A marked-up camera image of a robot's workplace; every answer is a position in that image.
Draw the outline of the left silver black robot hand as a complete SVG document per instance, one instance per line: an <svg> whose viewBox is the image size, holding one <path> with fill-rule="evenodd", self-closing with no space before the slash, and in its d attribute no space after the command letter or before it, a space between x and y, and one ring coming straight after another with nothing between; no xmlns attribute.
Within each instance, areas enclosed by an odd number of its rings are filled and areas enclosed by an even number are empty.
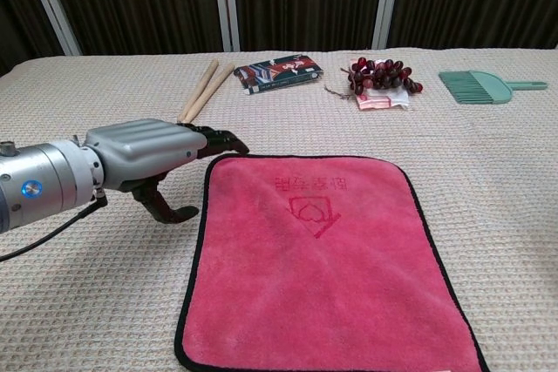
<svg viewBox="0 0 558 372"><path fill-rule="evenodd" d="M199 212L194 206L172 209L164 200L158 184L171 171L224 152L249 152L232 132L154 118L91 129L84 146L99 156L103 187L130 193L162 224L180 224Z"/></svg>

